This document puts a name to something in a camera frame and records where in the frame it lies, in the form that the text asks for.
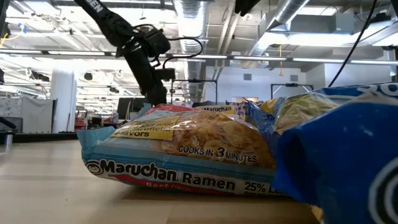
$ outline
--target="silver ductwork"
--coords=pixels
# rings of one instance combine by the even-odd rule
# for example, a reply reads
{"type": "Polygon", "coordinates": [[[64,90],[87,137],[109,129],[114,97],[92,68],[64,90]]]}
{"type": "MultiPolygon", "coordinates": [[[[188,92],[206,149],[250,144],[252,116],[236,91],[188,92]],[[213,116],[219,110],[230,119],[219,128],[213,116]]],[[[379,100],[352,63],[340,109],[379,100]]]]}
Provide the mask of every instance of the silver ductwork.
{"type": "MultiPolygon", "coordinates": [[[[175,0],[174,6],[178,14],[178,34],[181,37],[201,39],[206,31],[206,13],[209,2],[199,0],[175,0]]],[[[193,40],[181,40],[182,52],[196,54],[200,51],[199,43],[193,40]]],[[[201,79],[201,62],[185,62],[184,74],[187,79],[201,79]]],[[[203,85],[189,85],[188,93],[193,100],[201,96],[203,85]]]]}
{"type": "Polygon", "coordinates": [[[259,40],[254,44],[247,55],[261,56],[268,48],[268,45],[262,44],[264,39],[267,38],[267,31],[291,22],[309,1],[310,0],[280,0],[278,8],[273,12],[273,18],[269,20],[269,22],[267,21],[267,25],[265,25],[267,28],[266,31],[260,36],[259,40]]]}

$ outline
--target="wooden table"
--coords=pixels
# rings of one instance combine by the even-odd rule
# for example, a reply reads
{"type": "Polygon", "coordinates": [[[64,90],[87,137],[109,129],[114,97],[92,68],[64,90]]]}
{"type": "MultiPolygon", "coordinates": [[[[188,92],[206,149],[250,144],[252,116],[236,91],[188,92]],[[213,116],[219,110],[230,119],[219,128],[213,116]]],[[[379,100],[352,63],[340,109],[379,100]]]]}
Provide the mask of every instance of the wooden table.
{"type": "Polygon", "coordinates": [[[287,198],[214,197],[91,175],[78,141],[15,144],[0,157],[1,224],[317,223],[287,198]]]}

